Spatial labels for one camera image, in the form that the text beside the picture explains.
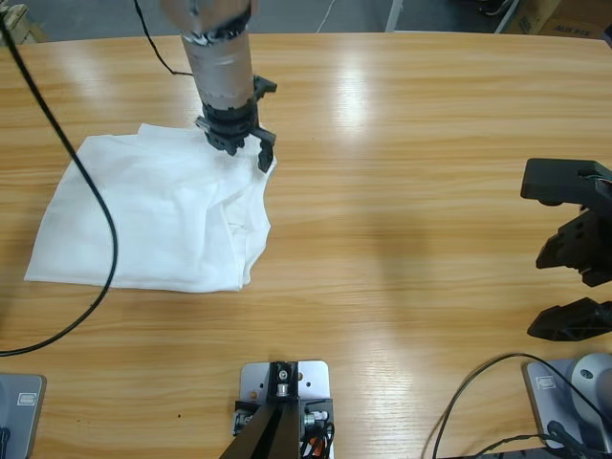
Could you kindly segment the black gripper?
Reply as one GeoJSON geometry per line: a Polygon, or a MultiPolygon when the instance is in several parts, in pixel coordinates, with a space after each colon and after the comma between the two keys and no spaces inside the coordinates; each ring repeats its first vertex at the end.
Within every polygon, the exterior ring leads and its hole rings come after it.
{"type": "MultiPolygon", "coordinates": [[[[611,170],[595,161],[527,161],[520,196],[547,207],[579,206],[579,215],[549,237],[536,258],[538,269],[566,267],[598,287],[611,280],[611,170]]],[[[582,341],[611,332],[611,302],[585,297],[542,311],[527,329],[550,341],[582,341]]]]}
{"type": "Polygon", "coordinates": [[[235,156],[245,146],[257,160],[262,173],[268,173],[273,165],[273,147],[276,135],[259,123],[258,102],[268,93],[275,93],[277,84],[262,77],[253,77],[253,95],[245,105],[227,110],[203,106],[203,114],[196,118],[195,125],[206,133],[208,143],[219,151],[235,156]]]}

